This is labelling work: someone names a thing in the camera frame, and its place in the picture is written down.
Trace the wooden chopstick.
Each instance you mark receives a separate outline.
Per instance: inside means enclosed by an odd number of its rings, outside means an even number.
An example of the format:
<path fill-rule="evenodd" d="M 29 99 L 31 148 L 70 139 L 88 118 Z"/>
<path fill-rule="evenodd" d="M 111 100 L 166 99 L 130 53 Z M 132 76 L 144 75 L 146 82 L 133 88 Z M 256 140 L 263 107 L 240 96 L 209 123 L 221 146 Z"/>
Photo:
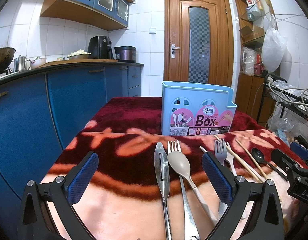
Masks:
<path fill-rule="evenodd" d="M 241 157 L 239 157 L 230 147 L 230 144 L 228 142 L 225 143 L 227 151 L 232 154 L 238 162 L 254 177 L 254 179 L 258 180 L 261 183 L 264 183 L 264 179 L 261 175 L 259 175 L 254 169 L 247 164 Z"/>
<path fill-rule="evenodd" d="M 257 168 L 259 169 L 259 171 L 261 172 L 262 176 L 264 176 L 265 179 L 268 179 L 267 175 L 265 174 L 265 172 L 262 170 L 261 166 L 257 163 L 256 159 L 251 155 L 251 153 L 249 152 L 249 150 L 247 150 L 242 143 L 238 140 L 235 139 L 236 142 L 245 150 L 245 152 L 249 155 L 249 157 L 251 158 L 251 160 L 254 162 L 254 164 L 257 166 Z"/>

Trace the black plastic spoon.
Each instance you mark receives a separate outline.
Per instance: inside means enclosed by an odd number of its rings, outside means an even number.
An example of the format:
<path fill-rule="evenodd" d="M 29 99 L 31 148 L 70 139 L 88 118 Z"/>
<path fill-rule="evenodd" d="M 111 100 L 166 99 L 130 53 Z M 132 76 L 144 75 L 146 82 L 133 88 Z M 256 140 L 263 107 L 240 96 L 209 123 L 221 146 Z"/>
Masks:
<path fill-rule="evenodd" d="M 254 157 L 258 164 L 267 164 L 273 171 L 277 172 L 285 181 L 288 181 L 288 178 L 285 174 L 279 171 L 275 166 L 273 166 L 270 162 L 266 161 L 264 158 L 264 154 L 257 148 L 252 148 L 251 155 Z"/>

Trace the stainless steel fork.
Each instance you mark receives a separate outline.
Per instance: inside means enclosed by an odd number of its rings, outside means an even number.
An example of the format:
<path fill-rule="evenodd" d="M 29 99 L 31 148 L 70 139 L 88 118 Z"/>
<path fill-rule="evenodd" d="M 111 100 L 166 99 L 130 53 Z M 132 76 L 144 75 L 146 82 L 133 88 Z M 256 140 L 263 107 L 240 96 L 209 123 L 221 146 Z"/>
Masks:
<path fill-rule="evenodd" d="M 176 141 L 169 141 L 167 148 L 168 148 L 168 154 L 171 151 L 179 151 L 181 149 L 181 147 Z M 196 227 L 193 214 L 191 213 L 190 205 L 187 199 L 187 194 L 183 179 L 184 178 L 179 175 L 179 181 L 181 185 L 181 192 L 183 199 L 183 209 L 184 209 L 184 239 L 200 239 L 198 229 Z"/>

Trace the beige plastic spoon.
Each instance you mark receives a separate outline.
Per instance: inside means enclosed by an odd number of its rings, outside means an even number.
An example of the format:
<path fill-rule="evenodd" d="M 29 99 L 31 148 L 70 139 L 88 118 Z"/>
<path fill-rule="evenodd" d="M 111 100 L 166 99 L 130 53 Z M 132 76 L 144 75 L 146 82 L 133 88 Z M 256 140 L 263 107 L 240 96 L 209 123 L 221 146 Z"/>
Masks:
<path fill-rule="evenodd" d="M 168 154 L 168 162 L 170 166 L 174 169 L 174 171 L 183 177 L 190 185 L 191 189 L 193 190 L 196 198 L 200 202 L 201 207 L 204 209 L 204 212 L 212 222 L 213 226 L 215 226 L 218 222 L 217 217 L 213 214 L 211 209 L 208 207 L 206 201 L 204 200 L 203 196 L 201 195 L 198 187 L 194 184 L 193 180 L 191 179 L 191 169 L 189 160 L 186 156 L 179 152 L 179 151 L 171 151 Z"/>

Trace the stainless steel peeler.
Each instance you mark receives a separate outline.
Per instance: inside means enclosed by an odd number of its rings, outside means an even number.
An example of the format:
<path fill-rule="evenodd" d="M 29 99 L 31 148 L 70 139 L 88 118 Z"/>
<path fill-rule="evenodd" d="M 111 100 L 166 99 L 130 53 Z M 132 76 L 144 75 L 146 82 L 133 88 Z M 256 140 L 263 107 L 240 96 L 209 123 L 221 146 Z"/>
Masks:
<path fill-rule="evenodd" d="M 166 239 L 172 239 L 168 202 L 167 202 L 170 193 L 169 163 L 167 159 L 167 154 L 161 142 L 157 142 L 154 151 L 154 167 L 155 167 L 157 184 L 162 195 L 161 200 L 163 206 Z"/>

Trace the blue base cabinets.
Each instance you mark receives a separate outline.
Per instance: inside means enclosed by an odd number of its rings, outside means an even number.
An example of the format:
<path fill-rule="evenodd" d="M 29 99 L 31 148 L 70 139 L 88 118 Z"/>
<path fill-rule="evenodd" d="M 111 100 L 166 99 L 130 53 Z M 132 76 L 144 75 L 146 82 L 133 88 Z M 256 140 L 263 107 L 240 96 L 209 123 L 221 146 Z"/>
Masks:
<path fill-rule="evenodd" d="M 0 78 L 0 226 L 16 238 L 25 184 L 40 181 L 111 98 L 139 96 L 140 63 L 80 63 Z"/>

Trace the red floral blanket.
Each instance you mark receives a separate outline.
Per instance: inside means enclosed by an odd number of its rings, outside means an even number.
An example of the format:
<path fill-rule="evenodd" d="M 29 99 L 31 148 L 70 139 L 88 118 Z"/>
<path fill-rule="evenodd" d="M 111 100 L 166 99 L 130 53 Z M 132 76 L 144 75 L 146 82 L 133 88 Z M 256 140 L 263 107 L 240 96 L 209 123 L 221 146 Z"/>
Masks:
<path fill-rule="evenodd" d="M 214 151 L 213 135 L 169 137 L 161 135 L 162 98 L 113 98 L 86 124 L 64 149 L 42 183 L 67 174 L 89 151 L 99 156 L 98 169 L 74 209 L 96 239 L 166 239 L 161 192 L 154 167 L 157 142 L 166 149 L 168 141 L 178 140 L 191 166 L 191 176 L 215 216 L 219 198 L 202 169 L 199 149 Z M 230 132 L 218 135 L 229 142 L 232 150 L 258 173 L 250 157 L 236 139 L 249 151 L 258 148 L 270 161 L 277 148 L 306 164 L 274 133 L 260 126 L 245 113 L 236 111 Z M 267 165 L 262 170 L 276 184 L 281 200 L 285 233 L 304 214 L 308 205 L 287 193 L 289 183 Z M 184 215 L 178 174 L 170 168 L 169 215 L 173 239 L 184 239 Z"/>

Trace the light blue utensil box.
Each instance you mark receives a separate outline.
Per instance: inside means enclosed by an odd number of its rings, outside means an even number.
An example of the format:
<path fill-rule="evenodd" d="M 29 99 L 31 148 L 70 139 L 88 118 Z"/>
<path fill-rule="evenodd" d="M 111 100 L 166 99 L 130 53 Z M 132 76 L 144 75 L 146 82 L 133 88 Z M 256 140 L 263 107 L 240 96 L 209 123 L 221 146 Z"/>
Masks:
<path fill-rule="evenodd" d="M 237 107 L 231 87 L 177 81 L 162 85 L 163 135 L 214 135 L 230 130 Z"/>

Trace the white plastic bag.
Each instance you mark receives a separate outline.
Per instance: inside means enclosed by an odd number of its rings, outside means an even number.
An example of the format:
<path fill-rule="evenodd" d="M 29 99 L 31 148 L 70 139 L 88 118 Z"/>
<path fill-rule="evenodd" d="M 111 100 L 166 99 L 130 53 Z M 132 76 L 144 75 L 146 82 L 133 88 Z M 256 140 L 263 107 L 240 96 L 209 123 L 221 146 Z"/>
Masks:
<path fill-rule="evenodd" d="M 263 65 L 268 72 L 275 72 L 279 67 L 287 48 L 287 41 L 288 38 L 277 30 L 276 18 L 271 14 L 261 53 Z"/>

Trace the floral ceramic bowl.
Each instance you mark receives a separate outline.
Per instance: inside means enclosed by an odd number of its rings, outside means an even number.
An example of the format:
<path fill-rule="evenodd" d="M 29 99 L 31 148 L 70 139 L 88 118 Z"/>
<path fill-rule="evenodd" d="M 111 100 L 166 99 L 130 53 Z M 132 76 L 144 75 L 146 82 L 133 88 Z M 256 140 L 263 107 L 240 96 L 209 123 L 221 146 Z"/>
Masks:
<path fill-rule="evenodd" d="M 33 60 L 30 61 L 30 68 L 36 69 L 36 68 L 39 68 L 40 66 L 44 65 L 45 63 L 46 63 L 45 57 L 37 57 L 36 59 L 33 59 Z"/>

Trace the wooden door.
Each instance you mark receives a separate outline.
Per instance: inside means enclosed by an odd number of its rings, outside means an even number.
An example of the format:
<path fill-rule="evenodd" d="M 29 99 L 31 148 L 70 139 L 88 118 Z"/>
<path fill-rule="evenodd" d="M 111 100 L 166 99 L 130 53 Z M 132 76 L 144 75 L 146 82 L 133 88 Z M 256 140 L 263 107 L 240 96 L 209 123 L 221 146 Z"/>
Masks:
<path fill-rule="evenodd" d="M 229 0 L 165 0 L 164 80 L 231 86 Z"/>

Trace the metal bowl of food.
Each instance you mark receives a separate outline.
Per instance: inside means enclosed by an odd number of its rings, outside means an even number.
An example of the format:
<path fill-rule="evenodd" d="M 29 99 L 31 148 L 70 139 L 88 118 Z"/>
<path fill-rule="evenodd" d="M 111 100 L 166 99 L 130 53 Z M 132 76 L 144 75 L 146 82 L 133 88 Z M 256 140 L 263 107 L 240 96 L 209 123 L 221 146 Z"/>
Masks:
<path fill-rule="evenodd" d="M 91 53 L 86 52 L 82 49 L 71 52 L 70 55 L 67 56 L 69 60 L 75 60 L 75 59 L 89 59 Z"/>

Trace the black air fryer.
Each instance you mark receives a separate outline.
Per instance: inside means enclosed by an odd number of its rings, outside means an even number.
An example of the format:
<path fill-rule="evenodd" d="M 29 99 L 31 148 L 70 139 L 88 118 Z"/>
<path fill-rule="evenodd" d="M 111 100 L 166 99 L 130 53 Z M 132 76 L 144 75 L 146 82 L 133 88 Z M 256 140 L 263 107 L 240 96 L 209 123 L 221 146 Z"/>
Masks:
<path fill-rule="evenodd" d="M 116 59 L 112 50 L 112 41 L 107 36 L 92 37 L 87 52 L 90 59 Z"/>

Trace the dark rice cooker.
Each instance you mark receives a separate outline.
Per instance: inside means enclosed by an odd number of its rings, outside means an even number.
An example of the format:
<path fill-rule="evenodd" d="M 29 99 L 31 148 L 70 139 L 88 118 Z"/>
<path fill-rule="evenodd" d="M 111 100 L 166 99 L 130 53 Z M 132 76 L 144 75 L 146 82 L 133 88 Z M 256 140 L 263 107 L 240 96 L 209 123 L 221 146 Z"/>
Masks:
<path fill-rule="evenodd" d="M 120 46 L 120 47 L 115 47 L 114 50 L 118 62 L 136 63 L 136 57 L 137 57 L 136 47 Z"/>

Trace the blue wall cabinet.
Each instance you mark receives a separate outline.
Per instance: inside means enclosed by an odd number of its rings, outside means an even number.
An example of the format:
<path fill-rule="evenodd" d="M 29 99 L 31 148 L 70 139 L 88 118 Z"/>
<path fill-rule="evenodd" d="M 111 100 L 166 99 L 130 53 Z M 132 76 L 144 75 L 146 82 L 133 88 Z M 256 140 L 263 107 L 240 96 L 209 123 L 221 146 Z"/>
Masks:
<path fill-rule="evenodd" d="M 62 18 L 113 31 L 128 26 L 129 7 L 133 2 L 134 0 L 44 0 L 40 16 Z"/>

